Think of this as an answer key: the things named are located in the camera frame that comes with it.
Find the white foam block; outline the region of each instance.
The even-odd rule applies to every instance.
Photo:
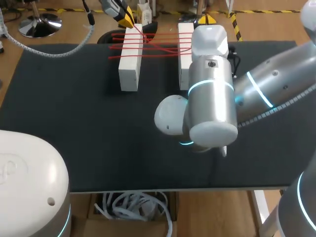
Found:
[[[143,32],[141,24],[135,24],[135,27],[137,27],[140,32]],[[134,44],[124,44],[121,56],[140,55],[140,57],[122,57],[120,59],[118,66],[120,88],[122,91],[137,91],[142,61],[141,55],[143,54],[143,36],[135,28],[126,28],[125,33],[124,43]]]
[[[191,53],[191,49],[186,51],[186,49],[191,47],[191,38],[194,31],[193,23],[179,23],[179,52],[184,51],[183,53]],[[181,90],[189,89],[189,67],[192,63],[192,56],[190,54],[179,55],[179,84]]]

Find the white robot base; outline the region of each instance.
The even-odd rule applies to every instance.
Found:
[[[0,131],[1,237],[69,237],[69,178],[46,141]]]

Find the white cable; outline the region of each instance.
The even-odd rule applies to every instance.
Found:
[[[95,208],[106,218],[112,220],[112,219],[119,219],[119,220],[141,220],[141,221],[148,221],[148,216],[142,216],[137,213],[137,211],[141,208],[142,204],[146,202],[152,202],[153,204],[158,204],[163,208],[163,213],[166,214],[167,221],[168,221],[168,232],[167,237],[171,237],[172,235],[172,221],[171,216],[168,210],[168,199],[167,196],[159,192],[163,195],[166,203],[163,203],[156,197],[150,196],[145,193],[141,192],[125,192],[121,194],[119,197],[117,197],[113,203],[112,203],[112,210],[114,216],[110,215],[108,213],[107,208],[110,206],[113,193],[103,193],[103,199],[102,199],[102,205],[103,210],[98,206],[98,204],[94,204]]]
[[[15,40],[8,32],[7,30],[7,27],[5,26],[4,24],[4,18],[3,18],[3,14],[2,14],[2,11],[1,11],[1,8],[0,8],[0,31],[3,32],[3,34],[10,40],[12,41],[14,44],[16,44],[17,46],[23,48],[24,50],[27,50],[31,53],[34,53],[34,54],[38,54],[38,55],[41,55],[41,56],[44,56],[44,57],[49,57],[49,58],[62,58],[62,57],[67,57],[67,56],[70,56],[76,52],[78,52],[86,43],[87,41],[90,39],[93,31],[94,31],[94,26],[90,25],[89,26],[89,33],[87,34],[87,36],[84,38],[84,40],[76,47],[74,48],[73,50],[69,51],[69,52],[66,52],[66,53],[61,53],[61,54],[51,54],[51,53],[44,53],[44,52],[40,52],[40,51],[37,51],[35,49],[32,49],[30,47],[27,47],[25,46],[24,44],[20,43],[19,41]]]

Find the cable bundle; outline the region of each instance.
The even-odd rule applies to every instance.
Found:
[[[98,204],[94,204],[95,208],[109,220],[139,220],[150,221],[155,216],[158,210],[158,205],[162,207],[163,212],[160,215],[166,214],[168,221],[167,237],[172,234],[172,221],[168,211],[168,200],[164,193],[159,192],[164,196],[165,203],[151,195],[141,192],[125,192],[118,196],[113,202],[114,193],[103,193],[102,208]],[[110,206],[112,202],[112,214],[110,214]]]

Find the table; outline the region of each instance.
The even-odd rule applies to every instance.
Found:
[[[232,45],[242,58],[242,75],[295,43]],[[72,47],[36,49],[60,53]],[[59,60],[24,52],[0,109],[0,129],[35,135],[59,151],[71,192],[278,188],[290,185],[312,157],[316,93],[241,128],[226,158],[216,149],[197,154],[154,124],[163,98],[186,95],[179,91],[177,58],[144,58],[138,92],[121,92],[119,61],[107,58],[118,53],[104,44]]]

